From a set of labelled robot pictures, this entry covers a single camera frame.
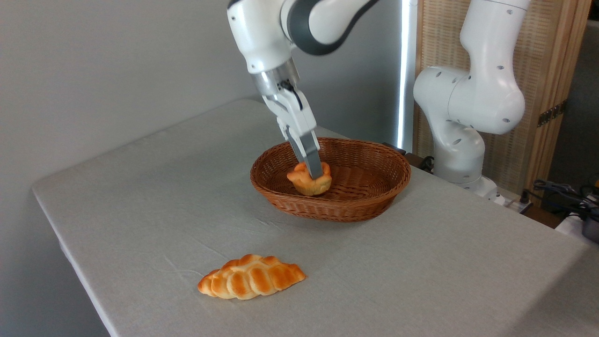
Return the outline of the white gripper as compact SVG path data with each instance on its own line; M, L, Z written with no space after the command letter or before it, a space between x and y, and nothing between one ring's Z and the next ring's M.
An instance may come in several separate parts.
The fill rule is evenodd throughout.
M274 95L263 95L263 100L276 115L283 137L289 141L298 162L306 163L313 180L323 176L320 145L314 132L316 119L305 95L301 90L288 86Z

